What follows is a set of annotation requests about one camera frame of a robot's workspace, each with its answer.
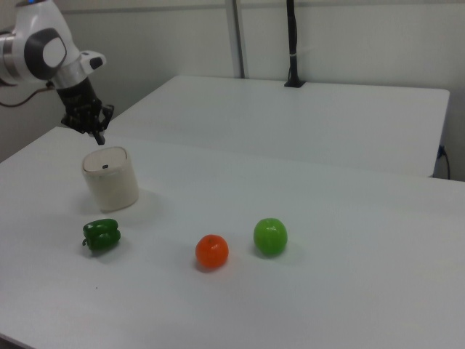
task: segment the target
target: toy fruit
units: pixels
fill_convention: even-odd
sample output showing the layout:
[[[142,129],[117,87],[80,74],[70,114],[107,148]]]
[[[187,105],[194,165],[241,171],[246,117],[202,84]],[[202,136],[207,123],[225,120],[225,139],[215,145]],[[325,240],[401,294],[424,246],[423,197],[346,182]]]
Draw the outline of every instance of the toy fruit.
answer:
[[[204,236],[195,248],[197,261],[205,268],[218,268],[226,263],[229,249],[226,240],[218,235]]]
[[[86,238],[82,241],[82,246],[86,246],[87,244],[87,247],[91,251],[108,249],[121,238],[118,223],[112,219],[96,220],[87,223],[83,231]]]
[[[288,242],[284,224],[276,218],[267,218],[257,223],[254,229],[254,243],[266,256],[280,254]]]

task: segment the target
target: black mount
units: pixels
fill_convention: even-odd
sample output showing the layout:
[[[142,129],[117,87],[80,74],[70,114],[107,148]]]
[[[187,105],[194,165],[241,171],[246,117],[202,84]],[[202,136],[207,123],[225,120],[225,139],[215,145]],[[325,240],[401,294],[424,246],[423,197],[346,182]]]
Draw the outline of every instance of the black mount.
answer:
[[[58,89],[57,92],[66,107],[66,114],[61,123],[77,132],[94,136],[98,145],[104,145],[105,138],[100,133],[107,129],[115,107],[102,105],[89,79],[74,87]],[[103,115],[102,121],[100,121],[100,112]]]
[[[297,73],[297,21],[294,13],[294,0],[286,1],[288,7],[288,33],[289,33],[289,60],[291,67],[289,68],[288,82],[285,87],[302,87],[305,81],[299,79]]]
[[[66,113],[61,123],[77,132],[94,136],[98,145],[104,145],[105,137],[100,133],[107,129],[114,110],[113,105],[102,105],[102,101],[96,99],[91,104],[76,108],[72,114]]]

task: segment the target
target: cable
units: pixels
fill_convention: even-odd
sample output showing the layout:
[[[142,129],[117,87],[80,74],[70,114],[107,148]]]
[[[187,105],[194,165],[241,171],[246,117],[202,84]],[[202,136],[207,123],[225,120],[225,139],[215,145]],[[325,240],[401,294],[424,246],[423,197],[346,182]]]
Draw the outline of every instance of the cable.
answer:
[[[439,150],[437,151],[437,158],[436,159],[441,159],[442,156],[445,157],[445,162],[447,163],[448,165],[448,180],[450,179],[450,165],[449,165],[449,157],[448,157],[448,154],[446,153],[445,151],[445,146],[444,145],[440,145],[439,146]]]
[[[47,92],[47,91],[52,91],[53,89],[55,89],[55,87],[53,86],[53,84],[51,82],[47,82],[46,83],[46,87],[44,87],[43,89],[37,89],[36,91],[34,91],[34,93],[32,95],[30,95],[28,98],[26,98],[25,100],[23,100],[22,102],[20,103],[17,103],[17,104],[5,104],[5,103],[2,103],[0,102],[0,105],[2,107],[5,107],[5,108],[16,108],[16,107],[20,107],[21,105],[24,105],[26,104],[27,102],[29,102],[31,100],[32,97],[34,97],[35,95],[37,95],[38,93],[42,93],[42,92]]]
[[[449,157],[448,157],[448,154],[445,152],[445,149],[443,149],[442,152],[444,153],[444,156],[445,156],[445,162],[448,165],[448,180],[449,180],[450,179]]]

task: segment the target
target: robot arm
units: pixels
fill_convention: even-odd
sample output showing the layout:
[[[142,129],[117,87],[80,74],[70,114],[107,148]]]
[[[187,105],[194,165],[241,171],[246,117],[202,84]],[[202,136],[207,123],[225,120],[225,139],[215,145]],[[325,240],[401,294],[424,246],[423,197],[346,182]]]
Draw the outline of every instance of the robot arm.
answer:
[[[53,0],[20,2],[16,27],[0,31],[0,86],[51,81],[65,105],[62,124],[93,135],[100,145],[114,107],[102,105],[87,76],[104,64],[100,53],[79,52]]]

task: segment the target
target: white wall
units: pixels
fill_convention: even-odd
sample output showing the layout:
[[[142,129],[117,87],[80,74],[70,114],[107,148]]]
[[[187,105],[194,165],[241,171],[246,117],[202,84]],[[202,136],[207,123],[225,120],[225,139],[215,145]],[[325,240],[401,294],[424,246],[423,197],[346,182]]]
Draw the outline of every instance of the white wall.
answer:
[[[243,2],[246,75],[286,80],[286,8]],[[306,6],[296,19],[303,79],[450,90],[443,142],[453,179],[465,180],[465,4]]]
[[[0,0],[0,28],[15,23],[17,2]],[[97,96],[115,105],[115,116],[178,74],[240,76],[232,0],[55,3],[65,10],[78,48],[107,56],[90,79]],[[39,87],[1,88],[0,100],[21,101]],[[0,107],[0,161],[60,126],[64,112],[56,92],[16,109]]]
[[[16,0],[0,0],[0,28],[15,24]],[[0,87],[0,101],[14,104],[44,84]],[[53,127],[60,125],[64,107],[56,92],[34,97],[19,108],[0,107],[0,162],[10,157]]]
[[[240,75],[224,0],[191,0],[188,7],[182,0],[169,7],[164,0],[152,2],[152,7],[108,9],[104,1],[81,1],[78,12],[65,10],[76,45],[108,59],[91,81],[117,115],[176,75]],[[56,3],[70,6],[69,1]]]

